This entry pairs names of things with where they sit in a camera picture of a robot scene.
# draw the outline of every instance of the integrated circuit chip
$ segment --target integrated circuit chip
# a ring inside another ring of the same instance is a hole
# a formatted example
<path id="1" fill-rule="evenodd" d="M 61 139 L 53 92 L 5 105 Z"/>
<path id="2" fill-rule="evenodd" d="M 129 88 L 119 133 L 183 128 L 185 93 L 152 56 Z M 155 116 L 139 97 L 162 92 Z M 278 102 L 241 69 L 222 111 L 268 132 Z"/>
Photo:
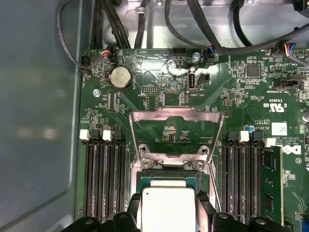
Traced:
<path id="1" fill-rule="evenodd" d="M 274 206 L 273 206 L 273 198 L 270 195 L 268 195 L 268 194 L 265 194 L 265 203 L 266 203 L 266 208 L 270 212 L 272 212 L 273 208 L 274 208 Z"/>
<path id="2" fill-rule="evenodd" d="M 224 100 L 224 106 L 225 107 L 232 107 L 233 106 L 233 100 L 232 99 L 225 99 Z"/>
<path id="3" fill-rule="evenodd" d="M 247 77 L 259 77 L 260 66 L 258 64 L 247 65 Z"/>

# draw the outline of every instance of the chip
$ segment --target chip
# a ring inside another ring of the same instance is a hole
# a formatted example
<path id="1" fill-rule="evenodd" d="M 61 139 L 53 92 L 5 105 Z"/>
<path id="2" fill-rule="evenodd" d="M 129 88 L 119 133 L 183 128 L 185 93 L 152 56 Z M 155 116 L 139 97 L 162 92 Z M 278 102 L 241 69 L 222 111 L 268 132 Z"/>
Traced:
<path id="1" fill-rule="evenodd" d="M 232 116 L 233 112 L 231 110 L 224 110 L 223 114 L 224 116 Z"/>
<path id="2" fill-rule="evenodd" d="M 260 66 L 257 64 L 247 65 L 247 77 L 260 77 Z"/>
<path id="3" fill-rule="evenodd" d="M 225 107 L 232 107 L 233 106 L 233 100 L 232 99 L 225 99 L 224 100 L 224 106 Z"/>
<path id="4" fill-rule="evenodd" d="M 272 168 L 272 155 L 271 154 L 263 155 L 263 164 L 268 168 Z"/>
<path id="5" fill-rule="evenodd" d="M 272 212 L 274 209 L 272 196 L 265 194 L 265 203 L 266 203 L 266 208 Z"/>

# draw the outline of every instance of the metal bracket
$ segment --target metal bracket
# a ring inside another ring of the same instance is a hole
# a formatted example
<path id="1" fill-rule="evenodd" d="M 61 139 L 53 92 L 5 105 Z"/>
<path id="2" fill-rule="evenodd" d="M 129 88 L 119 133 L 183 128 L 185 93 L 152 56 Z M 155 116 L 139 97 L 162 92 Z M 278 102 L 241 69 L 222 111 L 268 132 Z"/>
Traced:
<path id="1" fill-rule="evenodd" d="M 210 122 L 218 124 L 217 134 L 215 135 L 215 137 L 213 138 L 213 140 L 211 142 L 211 151 L 210 151 L 209 155 L 207 155 L 207 158 L 205 160 L 206 162 L 210 163 L 212 156 L 213 156 L 213 153 L 215 151 L 216 144 L 217 144 L 219 136 L 220 136 L 224 117 L 222 116 L 221 113 L 201 112 L 201 111 L 196 111 L 195 109 L 190 108 L 190 107 L 186 107 L 186 106 L 185 107 L 179 107 L 179 106 L 178 107 L 163 107 L 163 108 L 159 108 L 158 110 L 156 110 L 154 112 L 138 111 L 138 112 L 131 112 L 130 113 L 130 116 L 129 116 L 130 127 L 131 127 L 131 131 L 132 131 L 132 135 L 133 135 L 133 142 L 134 142 L 137 160 L 144 159 L 145 156 L 147 155 L 147 152 L 145 152 L 145 151 L 141 152 L 140 149 L 138 148 L 133 123 L 139 122 L 139 121 L 142 121 L 142 120 L 164 121 L 164 120 L 167 120 L 169 117 L 172 117 L 172 116 L 180 116 L 185 121 L 210 121 Z"/>
<path id="2" fill-rule="evenodd" d="M 146 144 L 139 145 L 142 159 L 140 167 L 142 169 L 163 169 L 164 167 L 183 168 L 185 170 L 202 171 L 209 174 L 207 156 L 209 148 L 201 146 L 197 154 L 181 154 L 177 157 L 170 157 L 165 153 L 151 153 Z"/>
<path id="3" fill-rule="evenodd" d="M 138 7 L 136 7 L 135 8 L 135 12 L 137 13 L 137 14 L 143 14 L 144 16 L 145 16 L 145 20 L 146 20 L 146 13 L 147 13 L 147 11 L 146 11 L 146 7 L 143 7 L 143 6 L 138 6 Z"/>

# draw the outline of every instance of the sticker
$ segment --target sticker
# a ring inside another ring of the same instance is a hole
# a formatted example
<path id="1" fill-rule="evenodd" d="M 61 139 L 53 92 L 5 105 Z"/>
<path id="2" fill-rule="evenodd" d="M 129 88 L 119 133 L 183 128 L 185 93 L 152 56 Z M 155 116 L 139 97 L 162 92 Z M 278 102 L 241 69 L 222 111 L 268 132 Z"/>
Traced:
<path id="1" fill-rule="evenodd" d="M 287 136 L 288 126 L 286 122 L 272 122 L 271 123 L 271 135 Z"/>
<path id="2" fill-rule="evenodd" d="M 285 145 L 283 148 L 283 152 L 285 154 L 295 154 L 295 155 L 301 155 L 301 145 L 294 145 L 294 146 L 290 146 L 290 145 Z"/>
<path id="3" fill-rule="evenodd" d="M 301 158 L 296 158 L 296 159 L 295 159 L 295 163 L 301 164 L 301 162 L 302 162 Z"/>

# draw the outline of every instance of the motherboard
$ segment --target motherboard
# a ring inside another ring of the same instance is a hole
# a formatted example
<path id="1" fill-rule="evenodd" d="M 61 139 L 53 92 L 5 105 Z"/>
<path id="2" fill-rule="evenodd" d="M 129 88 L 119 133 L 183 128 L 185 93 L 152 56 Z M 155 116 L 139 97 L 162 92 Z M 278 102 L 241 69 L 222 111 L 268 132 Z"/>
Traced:
<path id="1" fill-rule="evenodd" d="M 88 51 L 84 63 L 101 53 Z M 306 60 L 309 50 L 294 55 Z M 155 173 L 185 178 L 243 223 L 268 217 L 300 232 L 309 220 L 308 105 L 308 68 L 268 50 L 115 50 L 82 78 L 76 216 L 103 221 L 125 210 Z M 160 172 L 157 160 L 132 180 L 141 154 L 207 154 L 213 182 L 203 162 L 184 177 Z"/>

